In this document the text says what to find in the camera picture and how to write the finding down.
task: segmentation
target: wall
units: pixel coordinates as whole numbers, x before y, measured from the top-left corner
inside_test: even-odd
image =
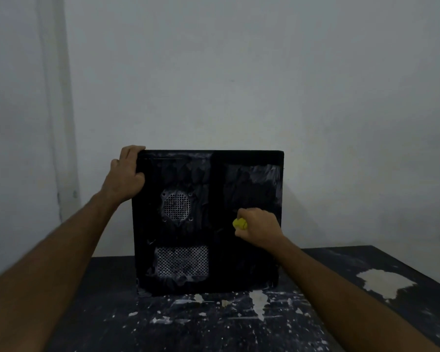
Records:
[[[0,271],[59,224],[36,0],[0,0]]]
[[[280,149],[303,246],[440,237],[440,0],[66,0],[82,200],[119,149]],[[132,254],[130,203],[97,255]]]

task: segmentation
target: table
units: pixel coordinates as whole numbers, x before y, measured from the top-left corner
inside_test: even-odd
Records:
[[[385,300],[440,346],[440,284],[373,246],[305,249],[360,288],[357,274],[395,272],[416,283]],[[134,257],[92,258],[49,352],[342,351],[283,272],[275,289],[138,298]]]

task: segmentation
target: metal mesh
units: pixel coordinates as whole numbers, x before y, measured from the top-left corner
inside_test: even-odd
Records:
[[[190,214],[190,200],[182,191],[168,195],[163,203],[164,214],[172,220],[185,220]]]
[[[194,277],[209,275],[209,250],[207,246],[157,247],[159,277]]]

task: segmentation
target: sponge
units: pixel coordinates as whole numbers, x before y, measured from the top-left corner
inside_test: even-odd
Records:
[[[248,228],[248,223],[243,218],[234,219],[233,220],[233,227],[235,229],[246,230]]]

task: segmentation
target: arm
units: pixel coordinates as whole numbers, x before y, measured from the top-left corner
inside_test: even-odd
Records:
[[[275,256],[347,351],[440,351],[390,308],[290,242],[273,213],[240,209],[238,217],[248,228],[235,235]]]
[[[145,183],[135,174],[143,149],[123,148],[100,192],[0,276],[0,352],[44,349],[112,214]]]

